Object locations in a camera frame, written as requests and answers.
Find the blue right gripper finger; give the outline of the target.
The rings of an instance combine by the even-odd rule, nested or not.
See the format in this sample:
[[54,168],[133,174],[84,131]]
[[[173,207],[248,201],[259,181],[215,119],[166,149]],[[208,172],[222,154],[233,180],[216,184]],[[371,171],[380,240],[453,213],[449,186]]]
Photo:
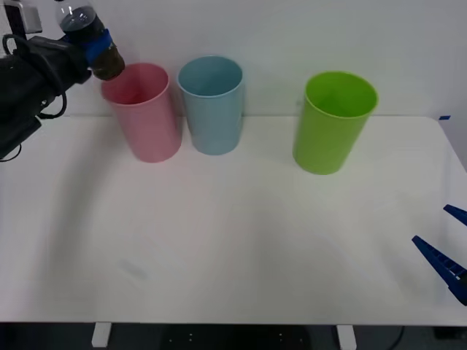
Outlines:
[[455,298],[466,305],[466,269],[441,253],[419,236],[412,242],[419,249],[428,263],[437,272]]
[[453,216],[455,219],[467,225],[467,211],[460,209],[458,207],[452,206],[447,204],[443,210],[445,210],[448,214]]

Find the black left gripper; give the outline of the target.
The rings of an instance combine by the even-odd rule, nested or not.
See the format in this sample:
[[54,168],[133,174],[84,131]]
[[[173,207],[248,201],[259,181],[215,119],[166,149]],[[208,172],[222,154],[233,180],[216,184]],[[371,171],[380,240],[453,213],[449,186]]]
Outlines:
[[32,101],[52,101],[72,86],[87,82],[92,64],[112,46],[108,29],[90,42],[82,44],[83,51],[63,40],[33,36],[26,41],[22,59],[28,64],[22,84],[22,97]]

